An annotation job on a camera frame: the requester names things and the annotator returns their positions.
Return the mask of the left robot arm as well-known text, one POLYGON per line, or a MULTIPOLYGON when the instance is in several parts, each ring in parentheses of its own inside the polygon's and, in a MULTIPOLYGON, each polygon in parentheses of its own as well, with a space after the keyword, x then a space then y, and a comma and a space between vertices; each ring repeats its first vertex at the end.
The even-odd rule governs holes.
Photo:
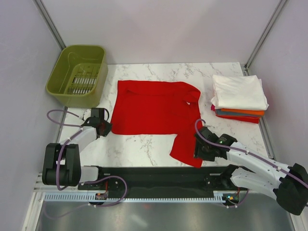
POLYGON ((91 109, 88 118, 82 119, 81 125, 62 124, 76 127, 77 132, 60 143, 46 146, 41 176, 43 184, 54 185, 60 191, 86 182, 95 189, 104 187, 105 176, 99 173, 97 166, 82 166, 80 154, 89 144, 111 132, 109 117, 107 109, 96 107, 91 109))

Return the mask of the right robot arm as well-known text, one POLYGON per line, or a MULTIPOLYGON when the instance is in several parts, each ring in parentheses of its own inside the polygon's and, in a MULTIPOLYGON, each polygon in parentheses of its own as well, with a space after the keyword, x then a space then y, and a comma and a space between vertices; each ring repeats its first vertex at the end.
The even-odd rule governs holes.
POLYGON ((228 134, 218 137, 207 127, 195 133, 195 157, 223 158, 232 164, 220 177, 225 189, 246 188, 274 199, 287 212, 299 216, 308 206, 308 172, 300 164, 277 162, 252 150, 228 134))

